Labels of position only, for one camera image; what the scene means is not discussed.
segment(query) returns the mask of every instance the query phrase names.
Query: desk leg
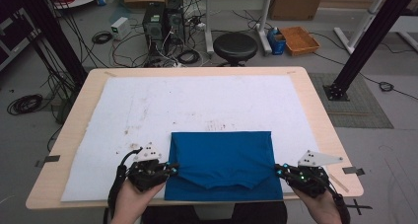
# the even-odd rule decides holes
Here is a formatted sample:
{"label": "desk leg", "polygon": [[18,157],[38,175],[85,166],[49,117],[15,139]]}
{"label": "desk leg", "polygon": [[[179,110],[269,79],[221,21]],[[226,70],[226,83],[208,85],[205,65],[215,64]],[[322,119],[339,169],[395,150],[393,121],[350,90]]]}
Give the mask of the desk leg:
{"label": "desk leg", "polygon": [[205,26],[205,41],[206,51],[210,56],[213,54],[213,40],[212,32],[210,29],[210,0],[206,0],[206,26]]}
{"label": "desk leg", "polygon": [[262,17],[261,17],[261,23],[256,25],[256,30],[259,39],[261,40],[262,47],[264,49],[264,55],[271,54],[271,46],[270,43],[268,43],[267,35],[264,31],[265,22],[267,20],[268,15],[268,7],[270,6],[271,0],[264,0],[264,6],[262,8]]}

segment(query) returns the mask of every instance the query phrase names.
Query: human hand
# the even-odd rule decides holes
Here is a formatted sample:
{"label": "human hand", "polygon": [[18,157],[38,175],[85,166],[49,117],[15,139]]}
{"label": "human hand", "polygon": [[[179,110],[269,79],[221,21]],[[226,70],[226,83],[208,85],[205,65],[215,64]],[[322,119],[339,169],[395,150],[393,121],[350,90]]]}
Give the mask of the human hand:
{"label": "human hand", "polygon": [[163,188],[162,183],[141,192],[129,180],[126,180],[117,195],[116,207],[111,224],[132,224],[147,208],[148,203]]}
{"label": "human hand", "polygon": [[312,198],[304,192],[292,188],[293,192],[307,206],[313,220],[318,224],[340,224],[341,218],[337,207],[332,198],[332,194],[327,190],[316,198]]}

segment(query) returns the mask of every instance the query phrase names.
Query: paper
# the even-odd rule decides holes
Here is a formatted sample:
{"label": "paper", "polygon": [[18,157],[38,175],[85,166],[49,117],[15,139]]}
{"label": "paper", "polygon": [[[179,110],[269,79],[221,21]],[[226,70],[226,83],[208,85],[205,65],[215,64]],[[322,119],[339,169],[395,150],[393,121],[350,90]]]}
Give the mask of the paper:
{"label": "paper", "polygon": [[61,200],[106,200],[128,152],[152,143],[166,162],[177,131],[272,131],[280,164],[296,165],[308,149],[317,151],[287,75],[109,78]]}

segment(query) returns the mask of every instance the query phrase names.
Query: folded blue fabric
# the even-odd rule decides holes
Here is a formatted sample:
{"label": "folded blue fabric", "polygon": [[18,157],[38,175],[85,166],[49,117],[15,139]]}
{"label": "folded blue fabric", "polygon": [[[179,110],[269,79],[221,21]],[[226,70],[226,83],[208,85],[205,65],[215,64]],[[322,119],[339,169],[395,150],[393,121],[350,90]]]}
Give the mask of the folded blue fabric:
{"label": "folded blue fabric", "polygon": [[280,200],[271,132],[173,132],[165,200]]}

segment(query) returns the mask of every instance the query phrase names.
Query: black stool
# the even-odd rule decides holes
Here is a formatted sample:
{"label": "black stool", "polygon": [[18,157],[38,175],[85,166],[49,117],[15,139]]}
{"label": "black stool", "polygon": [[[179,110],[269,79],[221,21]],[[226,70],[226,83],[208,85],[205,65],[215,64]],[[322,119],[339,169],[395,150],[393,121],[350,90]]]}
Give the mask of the black stool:
{"label": "black stool", "polygon": [[244,34],[225,34],[217,37],[213,42],[215,53],[228,62],[218,67],[230,64],[231,66],[244,66],[240,61],[253,58],[257,51],[257,42],[252,37]]}

